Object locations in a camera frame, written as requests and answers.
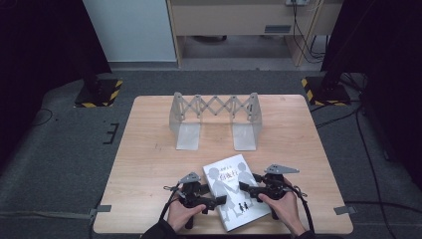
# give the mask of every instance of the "wooden table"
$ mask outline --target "wooden table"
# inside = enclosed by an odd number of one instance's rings
[[[272,163],[301,171],[286,178],[308,195],[316,233],[352,231],[349,215],[336,215],[333,210],[344,203],[302,96],[259,95],[263,129],[256,151],[235,151],[230,120],[220,116],[204,117],[198,150],[176,150],[168,121],[172,100],[173,96],[135,99],[101,203],[111,205],[111,211],[99,212],[94,224],[97,233],[144,233],[157,222],[170,196],[163,186],[174,186],[191,171],[206,183],[203,165],[239,153],[258,174],[264,174]],[[299,209],[301,220],[308,226],[300,202]],[[183,229],[179,234],[227,232],[217,212],[210,211],[195,216],[193,229]],[[228,234],[289,234],[289,230],[268,215]]]

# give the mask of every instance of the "power strip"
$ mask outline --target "power strip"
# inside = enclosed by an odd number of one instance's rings
[[[310,3],[310,0],[286,0],[286,5],[292,6],[296,4],[297,6],[305,6]]]

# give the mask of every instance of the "book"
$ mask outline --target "book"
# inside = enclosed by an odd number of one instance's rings
[[[239,181],[258,186],[242,154],[203,166],[205,178],[214,197],[227,195],[224,205],[216,208],[226,231],[231,231],[271,212],[266,203],[257,202],[240,190]]]

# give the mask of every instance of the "wall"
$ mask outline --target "wall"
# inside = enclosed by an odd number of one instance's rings
[[[109,62],[175,62],[165,0],[84,0]]]

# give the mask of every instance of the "black stand base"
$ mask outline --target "black stand base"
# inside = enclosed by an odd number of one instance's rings
[[[350,105],[350,97],[342,85],[336,85],[331,91],[322,88],[323,77],[305,77],[302,85],[307,92],[311,105],[344,106]]]
[[[77,108],[93,108],[93,107],[109,107],[114,102],[120,89],[121,81],[113,80],[99,80],[101,83],[101,92],[99,94],[92,94],[84,85],[75,100],[75,107]]]

